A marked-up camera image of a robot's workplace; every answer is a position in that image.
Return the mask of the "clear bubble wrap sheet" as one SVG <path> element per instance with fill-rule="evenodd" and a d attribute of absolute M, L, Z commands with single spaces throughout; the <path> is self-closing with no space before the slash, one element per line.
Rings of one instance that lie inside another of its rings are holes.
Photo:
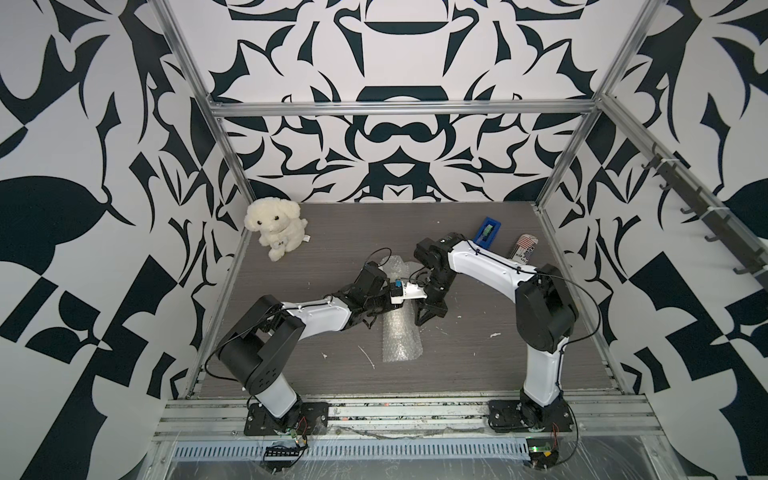
<path fill-rule="evenodd" d="M 394 255 L 382 267 L 389 279 L 407 280 L 421 267 Z M 382 321 L 382 361 L 385 363 L 412 361 L 423 353 L 420 330 L 416 326 L 417 309 L 414 300 L 406 300 L 400 308 L 384 313 Z"/>

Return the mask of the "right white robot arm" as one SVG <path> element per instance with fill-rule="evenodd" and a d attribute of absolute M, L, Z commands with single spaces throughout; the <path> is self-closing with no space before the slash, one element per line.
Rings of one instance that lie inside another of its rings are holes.
<path fill-rule="evenodd" d="M 517 331 L 527 345 L 522 398 L 540 408 L 554 404 L 562 396 L 562 357 L 579 317 L 559 269 L 547 264 L 527 270 L 455 232 L 420 241 L 414 256 L 429 271 L 416 324 L 446 315 L 445 297 L 459 274 L 499 292 L 513 301 Z"/>

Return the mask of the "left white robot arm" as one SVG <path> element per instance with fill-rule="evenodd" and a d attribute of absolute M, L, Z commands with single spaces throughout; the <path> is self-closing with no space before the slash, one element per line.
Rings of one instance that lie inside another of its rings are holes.
<path fill-rule="evenodd" d="M 304 303 L 259 298 L 220 340 L 214 356 L 229 379 L 266 409 L 281 429 L 295 424 L 300 396 L 283 370 L 298 343 L 349 330 L 402 306 L 405 282 L 392 280 L 374 262 L 366 263 L 349 285 L 321 300 Z"/>

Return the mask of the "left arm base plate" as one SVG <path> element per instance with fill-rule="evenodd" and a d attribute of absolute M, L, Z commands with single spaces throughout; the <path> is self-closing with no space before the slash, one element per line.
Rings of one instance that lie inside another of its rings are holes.
<path fill-rule="evenodd" d="M 323 434 L 329 419 L 327 402 L 299 400 L 283 417 L 273 416 L 263 405 L 248 406 L 244 426 L 245 436 L 268 436 L 295 432 L 298 435 Z"/>

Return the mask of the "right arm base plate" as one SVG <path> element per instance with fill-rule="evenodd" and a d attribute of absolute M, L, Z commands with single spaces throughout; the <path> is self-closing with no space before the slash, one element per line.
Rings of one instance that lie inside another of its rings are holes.
<path fill-rule="evenodd" d="M 488 402 L 489 427 L 496 433 L 571 432 L 574 414 L 562 398 L 542 407 L 533 400 L 491 400 Z"/>

